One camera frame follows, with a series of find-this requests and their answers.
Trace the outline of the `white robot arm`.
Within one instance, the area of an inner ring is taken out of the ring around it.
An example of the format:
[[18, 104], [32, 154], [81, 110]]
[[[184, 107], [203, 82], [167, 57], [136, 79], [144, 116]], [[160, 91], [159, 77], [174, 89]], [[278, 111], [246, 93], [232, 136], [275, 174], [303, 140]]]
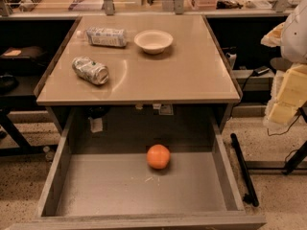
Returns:
[[285, 22], [265, 34], [261, 43], [279, 46], [281, 56], [292, 64], [282, 82], [272, 88], [266, 110], [269, 122], [286, 125], [307, 102], [307, 0], [302, 0]]

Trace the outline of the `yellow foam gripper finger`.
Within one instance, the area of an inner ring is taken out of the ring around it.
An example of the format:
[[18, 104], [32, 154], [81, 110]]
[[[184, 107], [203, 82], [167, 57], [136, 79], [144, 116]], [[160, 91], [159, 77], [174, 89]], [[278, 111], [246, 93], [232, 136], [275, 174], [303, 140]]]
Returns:
[[294, 63], [284, 75], [268, 120], [280, 125], [288, 124], [298, 109], [307, 102], [307, 65]]
[[284, 28], [284, 22], [275, 26], [261, 39], [261, 44], [267, 47], [277, 47], [281, 45], [281, 35]]

